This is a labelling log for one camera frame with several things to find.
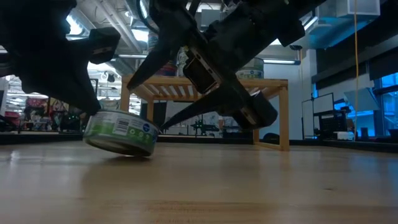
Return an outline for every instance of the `can label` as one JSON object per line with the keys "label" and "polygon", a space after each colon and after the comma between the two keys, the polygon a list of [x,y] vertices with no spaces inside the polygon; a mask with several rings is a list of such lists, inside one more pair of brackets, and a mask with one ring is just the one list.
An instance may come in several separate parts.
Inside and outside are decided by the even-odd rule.
{"label": "can label", "polygon": [[107,135],[151,147],[157,140],[157,128],[133,115],[100,111],[90,118],[85,137]]}

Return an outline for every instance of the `table surface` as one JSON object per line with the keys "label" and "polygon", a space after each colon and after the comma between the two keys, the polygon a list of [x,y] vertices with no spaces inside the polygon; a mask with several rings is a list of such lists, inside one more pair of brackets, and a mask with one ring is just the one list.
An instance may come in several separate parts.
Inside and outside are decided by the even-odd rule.
{"label": "table surface", "polygon": [[0,222],[398,223],[398,157],[327,147],[1,146]]}

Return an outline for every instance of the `white wall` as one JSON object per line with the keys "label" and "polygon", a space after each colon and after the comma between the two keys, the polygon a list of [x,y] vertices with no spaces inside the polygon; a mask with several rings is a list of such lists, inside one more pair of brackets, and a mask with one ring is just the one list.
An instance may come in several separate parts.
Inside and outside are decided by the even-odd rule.
{"label": "white wall", "polygon": [[[302,68],[298,65],[264,65],[264,78],[288,79],[289,81],[289,139],[302,139],[302,101],[311,97],[311,76],[316,73],[315,50],[307,51]],[[271,104],[279,112],[279,97],[272,99]],[[313,127],[311,121],[308,121],[305,126]],[[260,139],[267,133],[279,134],[279,118],[271,126],[260,130]]]}
{"label": "white wall", "polygon": [[[360,75],[358,78],[358,89],[374,87],[374,82],[369,79],[369,74]],[[339,84],[328,86],[318,91],[320,96],[333,93],[335,101],[344,98],[344,92],[356,89],[356,79],[345,80]]]}

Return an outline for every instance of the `green label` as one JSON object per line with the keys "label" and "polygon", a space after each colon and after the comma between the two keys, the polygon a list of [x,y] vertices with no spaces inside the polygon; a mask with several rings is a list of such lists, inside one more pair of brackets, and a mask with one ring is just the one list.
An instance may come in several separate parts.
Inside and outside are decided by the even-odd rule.
{"label": "green label", "polygon": [[121,130],[120,128],[115,128],[115,124],[112,123],[93,124],[92,127],[90,127],[88,135],[97,134],[107,134],[109,136],[124,138],[128,141],[140,142],[148,146],[153,144],[152,135],[149,133],[145,133],[133,127]]}

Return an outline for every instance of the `orange cable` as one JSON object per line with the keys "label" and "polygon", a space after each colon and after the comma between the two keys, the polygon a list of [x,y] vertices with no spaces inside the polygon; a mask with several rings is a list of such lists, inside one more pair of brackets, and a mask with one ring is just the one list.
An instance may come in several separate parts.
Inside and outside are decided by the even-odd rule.
{"label": "orange cable", "polygon": [[357,123],[358,123],[358,85],[359,85],[359,62],[358,62],[358,31],[357,31],[357,1],[354,0],[354,29],[355,29],[355,66],[356,66],[356,91],[355,91],[355,127],[354,127],[354,139],[357,140]]}

